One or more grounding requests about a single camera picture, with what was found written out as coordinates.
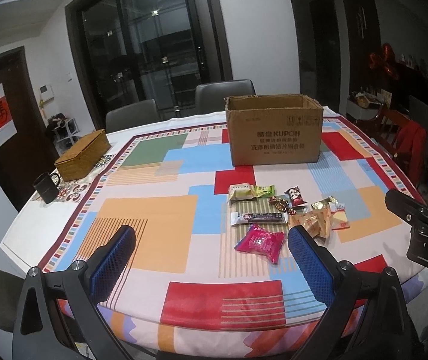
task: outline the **floor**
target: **floor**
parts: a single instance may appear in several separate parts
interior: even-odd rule
[[[428,325],[428,286],[417,297],[408,303],[408,313],[411,316],[417,335]]]

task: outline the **colorful tablecloth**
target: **colorful tablecloth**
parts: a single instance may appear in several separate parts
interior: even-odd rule
[[[314,299],[287,245],[277,265],[234,250],[247,226],[231,226],[230,212],[273,209],[266,199],[231,205],[227,190],[242,182],[273,184],[283,195],[299,185],[308,202],[334,195],[345,203],[350,228],[325,243],[333,256],[361,270],[394,267],[405,297],[414,298],[424,286],[422,267],[406,258],[410,227],[386,210],[384,195],[397,188],[420,199],[415,188],[341,116],[324,118],[320,150],[316,163],[233,167],[225,123],[133,136],[92,182],[39,266],[50,272],[86,260],[128,224],[135,251],[99,305],[119,338],[211,357],[294,350],[325,305]],[[359,316],[357,309],[346,332]]]

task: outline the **red clothing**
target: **red clothing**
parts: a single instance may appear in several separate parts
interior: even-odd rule
[[[407,176],[409,180],[417,185],[424,166],[424,144],[426,143],[426,130],[419,124],[410,120],[396,137],[396,150],[399,153],[409,153]]]

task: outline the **round table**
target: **round table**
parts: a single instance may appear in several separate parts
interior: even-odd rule
[[[415,188],[382,150],[329,109],[322,140],[316,163],[233,167],[224,112],[109,134],[110,157],[86,179],[66,183],[58,201],[45,205],[34,196],[1,248],[24,271],[37,265],[58,271],[88,259],[120,225],[131,225],[135,251],[99,305],[117,337],[196,356],[295,350],[325,305],[314,299],[286,244],[277,265],[234,250],[247,225],[231,226],[231,212],[275,210],[267,199],[230,204],[231,184],[275,185],[277,195],[299,185],[307,202],[335,196],[345,203],[350,228],[321,244],[338,261],[372,272],[394,267],[406,301],[428,285],[428,270],[405,256],[410,226],[384,205],[388,189],[420,199]],[[68,304],[62,307],[71,314]],[[354,310],[347,332],[359,316]]]

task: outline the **snack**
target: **snack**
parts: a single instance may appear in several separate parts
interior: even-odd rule
[[[316,211],[318,212],[319,225],[320,225],[319,237],[328,239],[331,234],[331,227],[332,227],[331,209],[329,208],[329,206],[326,206]]]
[[[322,209],[322,208],[324,208],[324,207],[328,207],[328,206],[329,206],[329,203],[337,203],[336,198],[335,198],[335,197],[333,197],[333,196],[329,196],[329,197],[328,197],[328,198],[326,198],[326,199],[322,199],[322,200],[319,200],[318,202],[312,203],[312,204],[311,204],[311,207],[312,207],[314,210],[320,210],[320,209]]]
[[[274,189],[273,185],[260,187],[258,185],[250,185],[249,183],[233,184],[229,187],[229,200],[234,202],[253,198],[268,198],[274,196]]]
[[[329,203],[329,208],[332,213],[332,230],[342,230],[351,227],[348,217],[345,214],[344,203]]]
[[[287,213],[269,212],[267,214],[245,214],[243,212],[231,212],[231,226],[243,223],[287,223]]]
[[[274,196],[274,189],[275,187],[273,185],[268,187],[260,187],[258,185],[252,186],[252,192],[256,198],[268,198]]]
[[[320,234],[319,218],[315,211],[298,214],[289,218],[289,227],[302,226],[312,238]]]
[[[289,198],[291,200],[291,206],[292,207],[299,206],[301,204],[307,204],[307,202],[302,200],[301,191],[299,190],[299,186],[289,188],[285,192],[285,194],[289,196]]]
[[[289,209],[289,202],[286,199],[276,198],[275,196],[269,198],[269,204],[280,212],[286,212]]]
[[[331,222],[331,211],[328,207],[289,217],[289,227],[301,225],[312,238],[316,236],[328,238],[331,234]]]
[[[270,233],[258,225],[251,225],[247,234],[234,247],[237,251],[263,254],[268,260],[277,264],[279,253],[284,243],[284,233]]]
[[[248,200],[254,198],[252,187],[249,183],[233,184],[229,187],[229,200]]]

